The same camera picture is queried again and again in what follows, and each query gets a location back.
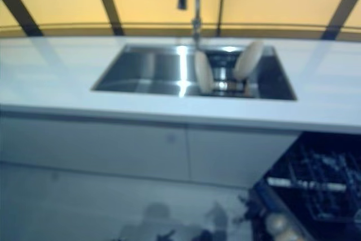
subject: faucet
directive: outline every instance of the faucet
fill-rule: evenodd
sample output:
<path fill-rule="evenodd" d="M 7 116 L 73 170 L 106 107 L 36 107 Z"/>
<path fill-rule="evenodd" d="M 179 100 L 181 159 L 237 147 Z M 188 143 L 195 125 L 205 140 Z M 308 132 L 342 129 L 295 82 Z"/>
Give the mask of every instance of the faucet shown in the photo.
<path fill-rule="evenodd" d="M 192 20 L 193 25 L 193 40 L 196 46 L 196 49 L 199 48 L 199 40 L 201 37 L 201 17 L 200 17 L 200 0 L 195 0 L 195 17 Z M 178 8 L 180 10 L 187 9 L 187 0 L 178 0 Z"/>

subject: white countertop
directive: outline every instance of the white countertop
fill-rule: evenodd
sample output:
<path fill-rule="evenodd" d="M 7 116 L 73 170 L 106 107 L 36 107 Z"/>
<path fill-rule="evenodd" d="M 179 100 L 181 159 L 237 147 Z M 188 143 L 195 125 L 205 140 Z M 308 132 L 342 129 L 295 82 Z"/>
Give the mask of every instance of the white countertop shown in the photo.
<path fill-rule="evenodd" d="M 91 91 L 126 43 L 183 45 L 191 40 L 41 37 L 0 39 L 0 103 L 4 111 L 361 133 L 360 43 L 264 41 L 275 46 L 297 101 Z"/>

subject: stainless steel sink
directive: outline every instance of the stainless steel sink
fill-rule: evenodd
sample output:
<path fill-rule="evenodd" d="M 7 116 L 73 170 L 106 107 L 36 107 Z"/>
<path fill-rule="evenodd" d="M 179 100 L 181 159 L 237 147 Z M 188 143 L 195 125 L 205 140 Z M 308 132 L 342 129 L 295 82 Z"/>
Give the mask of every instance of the stainless steel sink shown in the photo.
<path fill-rule="evenodd" d="M 215 79 L 211 94 L 201 93 L 192 46 L 128 45 L 119 53 L 93 90 L 131 93 L 197 95 L 296 100 L 273 47 L 266 46 L 261 61 L 244 82 L 232 78 L 232 69 L 244 47 L 202 47 Z"/>

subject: sink basin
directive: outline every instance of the sink basin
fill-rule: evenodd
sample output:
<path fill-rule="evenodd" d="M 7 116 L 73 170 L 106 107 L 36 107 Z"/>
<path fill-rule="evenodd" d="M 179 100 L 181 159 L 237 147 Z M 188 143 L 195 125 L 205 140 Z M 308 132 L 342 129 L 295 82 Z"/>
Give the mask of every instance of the sink basin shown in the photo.
<path fill-rule="evenodd" d="M 202 94 L 197 83 L 192 46 L 127 45 L 116 56 L 93 90 L 183 96 L 296 100 L 275 49 L 266 46 L 261 60 L 247 80 L 232 76 L 244 47 L 203 47 L 215 85 Z"/>

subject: floor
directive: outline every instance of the floor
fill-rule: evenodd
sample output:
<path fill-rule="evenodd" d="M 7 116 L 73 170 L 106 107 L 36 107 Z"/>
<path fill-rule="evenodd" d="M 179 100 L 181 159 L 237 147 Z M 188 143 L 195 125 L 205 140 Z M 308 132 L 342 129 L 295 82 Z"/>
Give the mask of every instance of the floor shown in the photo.
<path fill-rule="evenodd" d="M 247 191 L 0 164 L 1 241 L 252 241 Z"/>

